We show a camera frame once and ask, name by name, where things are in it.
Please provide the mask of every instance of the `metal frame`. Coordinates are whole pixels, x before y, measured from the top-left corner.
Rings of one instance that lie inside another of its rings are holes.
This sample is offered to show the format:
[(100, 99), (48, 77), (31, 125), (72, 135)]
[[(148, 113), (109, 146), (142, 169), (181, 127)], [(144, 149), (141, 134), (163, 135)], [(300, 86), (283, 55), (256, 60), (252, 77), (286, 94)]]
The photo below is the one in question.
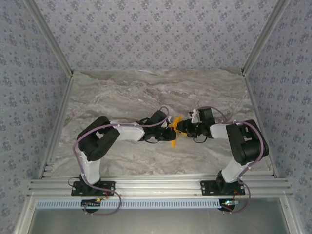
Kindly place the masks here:
[[(121, 194), (123, 199), (131, 200), (163, 200), (187, 199), (188, 201), (208, 201), (215, 198), (232, 198), (231, 196), (210, 196), (201, 195), (201, 180), (214, 180), (216, 175), (131, 175), (131, 176), (110, 176), (102, 177), (102, 180), (114, 180), (116, 192)], [(53, 199), (58, 201), (80, 202), (90, 197), (71, 197), (72, 187), (68, 185), (69, 178), (44, 178), (30, 182), (20, 220), (15, 233), (27, 233), (38, 201), (42, 199)], [(280, 198), (284, 207), (284, 214), (289, 230), (292, 234), (303, 233), (296, 225), (288, 198), (292, 191), (290, 184), (285, 178), (275, 178), (271, 172), (248, 172), (242, 178), (250, 187), (252, 198)], [(111, 202), (118, 202), (116, 196), (110, 197)]]
[(31, 15), (33, 16), (34, 20), (36, 21), (38, 27), (40, 28), (42, 34), (44, 35), (45, 39), (50, 45), (53, 53), (57, 57), (65, 73), (67, 74), (67, 76), (70, 76), (72, 74), (72, 69), (70, 68), (69, 63), (66, 60), (66, 57), (64, 56), (55, 37), (53, 36), (37, 4), (35, 3), (34, 0), (24, 0), (24, 3), (27, 6), (28, 10), (30, 11)]
[[(88, 209), (116, 209), (119, 201), (105, 199)], [(36, 209), (82, 209), (81, 201), (77, 199), (38, 199)], [(202, 199), (124, 199), (121, 209), (218, 209), (220, 200), (216, 198)]]
[(243, 75), (247, 75), (253, 65), (255, 64), (256, 60), (258, 59), (260, 52), (262, 51), (263, 47), (267, 43), (272, 31), (274, 30), (275, 26), (278, 24), (279, 19), (281, 18), (282, 14), (284, 13), (288, 3), (290, 0), (278, 0), (275, 4), (268, 20), (266, 21), (265, 25), (262, 28), (260, 35), (257, 38), (249, 56), (243, 66)]
[(60, 140), (60, 135), (62, 133), (62, 129), (63, 129), (64, 121), (65, 121), (65, 116), (66, 116), (66, 111), (68, 107), (69, 97), (72, 91), (72, 86), (73, 86), (73, 78), (72, 76), (70, 76), (67, 81), (65, 92), (63, 94), (63, 98), (61, 101), (60, 109), (58, 111), (58, 115), (57, 115), (57, 118), (55, 120), (53, 129), (52, 129), (52, 135), (49, 139), (48, 146), (45, 151), (43, 161), (39, 170), (39, 175), (38, 175), (39, 179), (43, 178), (43, 174), (45, 173), (45, 170), (47, 169), (46, 166), (48, 162), (51, 162), (54, 159), (55, 152), (56, 152), (59, 140)]

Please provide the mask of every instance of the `white cable tray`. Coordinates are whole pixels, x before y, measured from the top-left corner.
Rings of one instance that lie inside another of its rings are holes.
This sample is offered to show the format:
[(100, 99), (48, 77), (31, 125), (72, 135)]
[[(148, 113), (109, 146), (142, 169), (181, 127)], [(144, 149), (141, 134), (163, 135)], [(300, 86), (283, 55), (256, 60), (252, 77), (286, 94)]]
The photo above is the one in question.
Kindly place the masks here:
[[(82, 209), (81, 199), (38, 199), (37, 209)], [(100, 206), (87, 208), (115, 209), (119, 200), (101, 201)], [(123, 199), (121, 209), (207, 209), (221, 208), (219, 199)]]

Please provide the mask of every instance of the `cable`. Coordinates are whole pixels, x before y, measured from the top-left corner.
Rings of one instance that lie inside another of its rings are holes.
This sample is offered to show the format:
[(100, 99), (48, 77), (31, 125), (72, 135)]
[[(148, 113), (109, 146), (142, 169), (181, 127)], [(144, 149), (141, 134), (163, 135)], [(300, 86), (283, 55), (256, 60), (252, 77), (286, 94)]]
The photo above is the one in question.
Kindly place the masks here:
[(151, 141), (145, 140), (145, 142), (150, 143), (150, 144), (157, 144), (159, 141), (151, 142)]
[(240, 202), (240, 200), (241, 200), (240, 193), (236, 189), (234, 189), (234, 194), (238, 194), (239, 195), (239, 201), (238, 202)]
[(232, 214), (237, 214), (237, 213), (240, 213), (240, 212), (244, 211), (244, 210), (249, 206), (250, 200), (251, 200), (251, 192), (250, 192), (249, 187), (247, 186), (247, 184), (245, 184), (245, 183), (244, 183), (243, 181), (241, 181), (240, 179), (241, 179), (241, 177), (251, 168), (251, 166), (253, 166), (253, 165), (256, 164), (258, 161), (260, 161), (260, 159), (261, 159), (262, 156), (263, 156), (263, 152), (264, 152), (264, 144), (263, 144), (263, 140), (262, 140), (261, 134), (260, 134), (259, 131), (258, 131), (254, 126), (252, 126), (250, 123), (245, 122), (245, 121), (234, 121), (234, 122), (223, 122), (223, 123), (224, 123), (224, 124), (232, 124), (232, 123), (242, 123), (242, 124), (245, 124), (245, 125), (247, 125), (248, 127), (250, 127), (250, 128), (256, 133), (256, 135), (258, 136), (259, 141), (260, 141), (260, 154), (259, 154), (258, 158), (257, 158), (255, 161), (253, 161), (252, 163), (250, 163), (250, 164), (248, 165), (248, 167), (246, 167), (246, 168), (238, 175), (238, 177), (237, 177), (237, 178), (238, 178), (237, 182), (238, 182), (239, 184), (245, 186), (245, 187), (247, 188), (247, 190), (248, 190), (248, 201), (247, 201), (247, 204), (246, 204), (242, 209), (240, 209), (239, 211), (232, 211), (232, 210), (229, 209), (228, 207), (222, 206), (223, 208), (226, 208), (227, 210), (230, 210), (230, 212), (231, 212)]
[(67, 183), (68, 183), (68, 185), (71, 186), (71, 187), (73, 187), (74, 184), (73, 184), (73, 185), (69, 184), (69, 181), (70, 181), (71, 179), (73, 179), (73, 178), (79, 179), (79, 177), (71, 177), (71, 178), (69, 178), (68, 181), (67, 181)]
[(122, 200), (121, 200), (121, 196), (119, 195), (119, 193), (117, 193), (115, 190), (110, 190), (110, 189), (104, 189), (104, 188), (96, 187), (96, 186), (94, 186), (94, 185), (92, 185), (92, 184), (89, 183), (89, 181), (87, 180), (87, 178), (86, 178), (86, 176), (85, 176), (85, 174), (84, 174), (84, 169), (83, 169), (82, 163), (81, 163), (81, 161), (80, 161), (80, 159), (79, 159), (79, 156), (78, 156), (78, 154), (77, 154), (77, 152), (76, 152), (76, 146), (78, 145), (78, 143), (79, 143), (82, 139), (84, 139), (86, 136), (88, 136), (89, 134), (91, 134), (91, 133), (93, 133), (93, 132), (96, 132), (96, 131), (98, 131), (99, 129), (104, 129), (104, 128), (107, 128), (107, 127), (113, 127), (113, 126), (127, 126), (127, 127), (129, 127), (129, 126), (133, 126), (134, 128), (135, 128), (135, 127), (149, 128), (149, 127), (155, 127), (155, 126), (161, 125), (161, 124), (163, 124), (163, 123), (168, 119), (168, 117), (169, 117), (169, 109), (168, 109), (166, 106), (162, 106), (159, 110), (161, 110), (161, 109), (163, 109), (163, 108), (167, 110), (167, 116), (164, 118), (164, 120), (162, 120), (162, 121), (159, 122), (159, 123), (150, 124), (150, 125), (139, 125), (139, 124), (137, 124), (137, 123), (134, 123), (134, 124), (132, 124), (132, 123), (111, 123), (111, 124), (106, 124), (106, 125), (96, 127), (96, 128), (94, 128), (94, 129), (92, 129), (92, 130), (86, 132), (85, 134), (83, 134), (81, 137), (79, 137), (79, 138), (75, 141), (75, 143), (74, 143), (74, 145), (73, 145), (73, 152), (74, 152), (74, 155), (75, 155), (75, 157), (76, 157), (76, 159), (77, 159), (78, 165), (79, 165), (79, 167), (80, 167), (81, 176), (82, 176), (84, 182), (85, 182), (89, 187), (91, 187), (91, 188), (93, 188), (93, 189), (101, 190), (101, 191), (104, 191), (104, 192), (111, 192), (111, 193), (114, 193), (114, 194), (116, 194), (116, 195), (118, 196), (118, 198), (119, 198), (119, 205), (118, 205), (118, 207), (117, 207), (114, 211), (112, 211), (112, 212), (110, 212), (110, 213), (107, 213), (107, 214), (94, 214), (94, 213), (88, 213), (88, 212), (86, 212), (86, 210), (85, 210), (86, 214), (89, 214), (89, 215), (92, 214), (92, 215), (95, 215), (95, 216), (109, 216), (109, 215), (113, 215), (113, 214), (115, 214), (115, 213), (117, 213), (117, 212), (119, 211), (119, 209), (120, 209), (120, 207), (121, 207)]
[(203, 107), (200, 107), (200, 108), (198, 108), (198, 109), (201, 110), (201, 109), (206, 109), (206, 108), (211, 108), (211, 109), (214, 109), (214, 110), (218, 111), (218, 112), (222, 115), (222, 117), (224, 118), (224, 120), (225, 120), (225, 121), (228, 121), (227, 118), (226, 118), (226, 116), (225, 116), (225, 114), (223, 114), (219, 109), (217, 109), (217, 108), (215, 108), (215, 107), (213, 107), (213, 106), (203, 106)]
[(203, 140), (203, 141), (195, 141), (195, 137), (193, 137), (193, 141), (195, 142), (195, 143), (204, 143), (204, 142), (206, 142), (206, 140), (207, 140), (207, 136), (206, 136), (206, 138)]

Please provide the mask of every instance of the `black cable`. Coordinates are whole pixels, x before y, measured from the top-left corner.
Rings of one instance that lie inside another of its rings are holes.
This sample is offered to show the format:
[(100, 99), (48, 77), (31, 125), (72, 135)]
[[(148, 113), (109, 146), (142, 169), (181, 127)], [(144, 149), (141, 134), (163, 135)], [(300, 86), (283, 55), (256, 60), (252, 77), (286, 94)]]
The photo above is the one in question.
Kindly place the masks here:
[(198, 141), (195, 141), (195, 137), (193, 137), (193, 141), (194, 141), (195, 143), (204, 143), (204, 142), (206, 142), (207, 138), (208, 138), (208, 137), (206, 137), (206, 138), (204, 139), (204, 141), (198, 142)]
[(68, 181), (67, 181), (67, 183), (68, 183), (68, 185), (69, 185), (69, 186), (71, 186), (71, 187), (73, 187), (73, 186), (74, 186), (74, 184), (73, 184), (73, 185), (71, 185), (71, 184), (69, 183), (69, 181), (70, 181), (71, 179), (73, 179), (73, 178), (79, 179), (79, 177), (71, 177), (71, 178), (69, 178), (69, 179), (68, 179)]
[(151, 142), (151, 141), (145, 140), (145, 142), (150, 143), (150, 144), (157, 144), (159, 141)]

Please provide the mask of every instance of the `patterned wallpaper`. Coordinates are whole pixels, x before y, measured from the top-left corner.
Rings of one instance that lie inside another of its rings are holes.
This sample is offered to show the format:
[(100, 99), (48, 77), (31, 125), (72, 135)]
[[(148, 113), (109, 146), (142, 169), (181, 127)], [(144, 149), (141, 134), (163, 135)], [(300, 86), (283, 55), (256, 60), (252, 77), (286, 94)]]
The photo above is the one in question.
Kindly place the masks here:
[(248, 77), (281, 176), (312, 233), (312, 2), (292, 0)]
[(22, 0), (0, 4), (0, 233), (13, 232), (67, 77)]
[(36, 0), (74, 70), (241, 68), (276, 0)]

